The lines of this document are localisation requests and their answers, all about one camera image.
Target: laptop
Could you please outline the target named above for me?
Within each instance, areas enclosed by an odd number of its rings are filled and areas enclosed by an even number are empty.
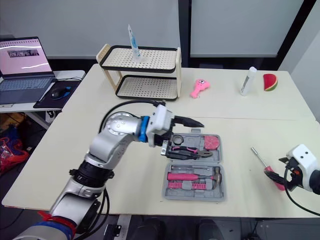
[[[34,103],[55,78],[36,36],[0,40],[0,73],[0,104]]]

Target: watermelon slice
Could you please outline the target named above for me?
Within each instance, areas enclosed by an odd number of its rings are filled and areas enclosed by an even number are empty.
[[[270,92],[278,85],[278,78],[276,75],[268,73],[263,75],[264,90]]]

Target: tool kit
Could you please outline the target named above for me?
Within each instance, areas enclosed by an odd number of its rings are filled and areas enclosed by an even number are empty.
[[[225,200],[225,171],[221,139],[214,134],[174,134],[162,145],[162,155],[170,159],[165,170],[162,194],[171,200],[222,202]]]

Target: red bag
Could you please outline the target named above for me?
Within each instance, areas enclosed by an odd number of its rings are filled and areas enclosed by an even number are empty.
[[[22,142],[18,137],[17,129],[10,127],[6,136],[0,138],[0,175],[29,157],[29,153],[23,150]]]

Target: laptop keyboard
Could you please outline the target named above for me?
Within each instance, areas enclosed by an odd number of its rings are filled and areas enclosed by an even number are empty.
[[[52,77],[5,80],[0,84],[0,91],[43,89]]]

